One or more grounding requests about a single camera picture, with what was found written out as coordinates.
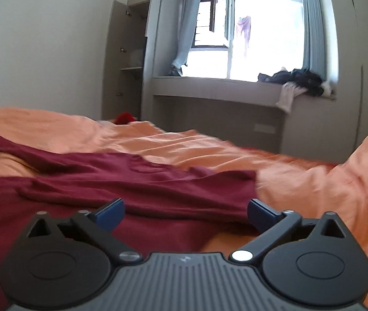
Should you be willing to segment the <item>dark red long-sleeve shirt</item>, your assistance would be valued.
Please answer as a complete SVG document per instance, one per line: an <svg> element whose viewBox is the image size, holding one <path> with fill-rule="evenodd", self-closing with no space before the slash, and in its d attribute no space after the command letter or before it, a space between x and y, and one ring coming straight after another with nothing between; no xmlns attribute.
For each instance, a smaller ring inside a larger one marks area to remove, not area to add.
<svg viewBox="0 0 368 311"><path fill-rule="evenodd" d="M9 154L37 177L0 177L0 263L38 211L67 217L122 199L126 215L115 237L143 254L196 252L231 225L248 222L256 195L254 171L186 171L126 153L55 154L0 136L0 157ZM0 288L0 310L7 307Z"/></svg>

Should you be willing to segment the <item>dark clothes pile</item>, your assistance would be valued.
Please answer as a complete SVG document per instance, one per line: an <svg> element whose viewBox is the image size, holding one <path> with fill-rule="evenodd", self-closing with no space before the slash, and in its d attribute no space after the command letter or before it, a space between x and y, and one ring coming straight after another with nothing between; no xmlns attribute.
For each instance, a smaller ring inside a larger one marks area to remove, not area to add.
<svg viewBox="0 0 368 311"><path fill-rule="evenodd" d="M333 96L333 89L329 82L309 69L293 69L292 71L281 70L272 76L259 73L258 81L263 83L277 83L280 85L291 82L300 88L305 88L308 96L327 98Z"/></svg>

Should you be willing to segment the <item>red object behind bed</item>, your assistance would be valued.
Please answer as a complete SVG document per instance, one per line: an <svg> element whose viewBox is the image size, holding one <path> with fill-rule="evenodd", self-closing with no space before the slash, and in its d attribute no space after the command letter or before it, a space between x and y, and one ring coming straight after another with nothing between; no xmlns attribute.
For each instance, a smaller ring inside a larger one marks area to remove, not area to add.
<svg viewBox="0 0 368 311"><path fill-rule="evenodd" d="M136 121L137 119L132 114L130 114L129 112L123 112L115 119L113 119L112 123L115 125L127 125Z"/></svg>

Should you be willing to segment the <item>grey window bench cabinet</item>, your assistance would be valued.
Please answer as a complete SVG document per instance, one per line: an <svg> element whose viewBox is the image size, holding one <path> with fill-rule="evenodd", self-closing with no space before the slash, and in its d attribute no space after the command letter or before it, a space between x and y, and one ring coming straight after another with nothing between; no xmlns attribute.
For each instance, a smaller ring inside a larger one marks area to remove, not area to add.
<svg viewBox="0 0 368 311"><path fill-rule="evenodd" d="M152 121L168 131L195 129L240 147L254 147L305 159L330 160L318 137L328 100L299 96L290 115L276 107L278 84L197 77L155 77ZM255 124L276 126L276 134L255 132Z"/></svg>

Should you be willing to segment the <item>white garment hanging off bench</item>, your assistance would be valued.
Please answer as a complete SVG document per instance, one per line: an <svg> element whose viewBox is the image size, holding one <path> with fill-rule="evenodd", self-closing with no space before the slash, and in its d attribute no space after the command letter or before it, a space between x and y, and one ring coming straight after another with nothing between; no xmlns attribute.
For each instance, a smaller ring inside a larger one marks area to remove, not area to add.
<svg viewBox="0 0 368 311"><path fill-rule="evenodd" d="M290 115L292 112L292 105L295 97L300 96L306 92L306 88L300 87L294 82L287 82L282 85L279 100L278 102L276 102L275 105L278 109Z"/></svg>

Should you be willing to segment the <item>tall grey closet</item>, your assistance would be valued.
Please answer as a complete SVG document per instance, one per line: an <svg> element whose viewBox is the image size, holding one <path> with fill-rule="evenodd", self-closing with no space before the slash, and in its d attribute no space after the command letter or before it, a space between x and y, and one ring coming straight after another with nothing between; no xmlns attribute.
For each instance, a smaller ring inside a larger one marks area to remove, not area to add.
<svg viewBox="0 0 368 311"><path fill-rule="evenodd" d="M368 135L368 0L331 0L339 54L332 156L346 160Z"/></svg>

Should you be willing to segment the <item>open grey wardrobe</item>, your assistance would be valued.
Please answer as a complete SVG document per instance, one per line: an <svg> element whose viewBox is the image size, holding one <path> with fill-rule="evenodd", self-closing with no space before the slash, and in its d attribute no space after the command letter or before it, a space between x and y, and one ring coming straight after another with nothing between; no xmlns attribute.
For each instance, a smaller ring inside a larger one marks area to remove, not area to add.
<svg viewBox="0 0 368 311"><path fill-rule="evenodd" d="M113 2L102 77L101 118L123 112L141 118L152 69L161 0Z"/></svg>

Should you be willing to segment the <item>right blue-grey curtain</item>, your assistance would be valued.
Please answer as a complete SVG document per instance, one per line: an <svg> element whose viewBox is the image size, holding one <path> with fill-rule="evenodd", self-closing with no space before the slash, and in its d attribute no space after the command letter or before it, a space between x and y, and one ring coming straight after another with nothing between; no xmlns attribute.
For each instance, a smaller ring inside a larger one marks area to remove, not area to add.
<svg viewBox="0 0 368 311"><path fill-rule="evenodd" d="M324 35L324 20L320 0L303 1L304 48L303 68L325 78L326 48Z"/></svg>

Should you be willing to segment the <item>blue-grey curtain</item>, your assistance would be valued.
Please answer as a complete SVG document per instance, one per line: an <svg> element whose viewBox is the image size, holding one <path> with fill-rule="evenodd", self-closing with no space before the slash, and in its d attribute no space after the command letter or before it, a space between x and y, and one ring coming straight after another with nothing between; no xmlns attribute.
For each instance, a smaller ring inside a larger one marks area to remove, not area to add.
<svg viewBox="0 0 368 311"><path fill-rule="evenodd" d="M325 78L326 48L324 35L324 20L320 0L303 1L304 48L303 68Z"/></svg>
<svg viewBox="0 0 368 311"><path fill-rule="evenodd" d="M171 63L170 76L182 76L183 74L182 67L187 63L188 54L195 38L199 5L200 0L183 0L177 53Z"/></svg>

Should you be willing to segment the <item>purple garment outside window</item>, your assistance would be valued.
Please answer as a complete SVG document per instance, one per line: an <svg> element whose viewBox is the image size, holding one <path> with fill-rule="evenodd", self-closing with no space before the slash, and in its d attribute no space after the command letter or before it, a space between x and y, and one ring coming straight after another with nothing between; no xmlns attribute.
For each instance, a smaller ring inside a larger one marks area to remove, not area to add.
<svg viewBox="0 0 368 311"><path fill-rule="evenodd" d="M237 21L237 27L241 38L248 44L251 36L251 17L245 16Z"/></svg>

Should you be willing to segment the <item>left blue-grey curtain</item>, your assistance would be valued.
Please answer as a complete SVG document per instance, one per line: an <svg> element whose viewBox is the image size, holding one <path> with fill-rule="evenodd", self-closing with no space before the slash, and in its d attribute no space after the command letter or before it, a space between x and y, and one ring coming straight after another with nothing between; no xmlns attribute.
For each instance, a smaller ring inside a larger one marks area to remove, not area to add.
<svg viewBox="0 0 368 311"><path fill-rule="evenodd" d="M187 63L188 54L195 38L199 5L200 0L183 0L177 53L171 63L170 76L182 76L183 74L182 67Z"/></svg>

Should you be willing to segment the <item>white wall socket plate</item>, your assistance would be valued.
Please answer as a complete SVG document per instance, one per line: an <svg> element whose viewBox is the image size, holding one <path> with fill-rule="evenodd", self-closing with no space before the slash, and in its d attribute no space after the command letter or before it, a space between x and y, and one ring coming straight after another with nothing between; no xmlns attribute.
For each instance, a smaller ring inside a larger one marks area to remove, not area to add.
<svg viewBox="0 0 368 311"><path fill-rule="evenodd" d="M254 130L255 132L259 133L265 133L265 134L276 134L277 133L277 127L268 125L268 124L255 124Z"/></svg>

